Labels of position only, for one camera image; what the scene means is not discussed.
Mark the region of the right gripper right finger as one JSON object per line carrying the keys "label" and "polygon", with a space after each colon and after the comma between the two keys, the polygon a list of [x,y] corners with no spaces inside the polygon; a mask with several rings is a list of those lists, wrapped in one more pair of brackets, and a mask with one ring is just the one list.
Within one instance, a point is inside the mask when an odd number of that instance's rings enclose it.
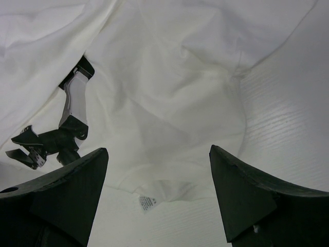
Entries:
{"label": "right gripper right finger", "polygon": [[209,153],[232,246],[328,246],[328,193],[278,179],[219,146]]}

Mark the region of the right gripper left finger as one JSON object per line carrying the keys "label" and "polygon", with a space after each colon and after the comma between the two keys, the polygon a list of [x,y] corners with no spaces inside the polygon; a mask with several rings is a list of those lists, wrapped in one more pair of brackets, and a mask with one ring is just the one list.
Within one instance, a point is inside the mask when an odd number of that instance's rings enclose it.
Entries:
{"label": "right gripper left finger", "polygon": [[1,191],[1,246],[87,246],[108,164],[99,148]]}

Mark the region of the white printed t-shirt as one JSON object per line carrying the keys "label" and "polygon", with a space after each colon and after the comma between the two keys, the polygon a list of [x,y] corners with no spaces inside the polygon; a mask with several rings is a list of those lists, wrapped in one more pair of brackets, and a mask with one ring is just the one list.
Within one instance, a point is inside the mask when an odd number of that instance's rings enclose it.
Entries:
{"label": "white printed t-shirt", "polygon": [[159,202],[215,197],[209,150],[237,155],[238,75],[292,34],[315,1],[1,1],[1,163],[31,125],[88,125],[108,187]]}

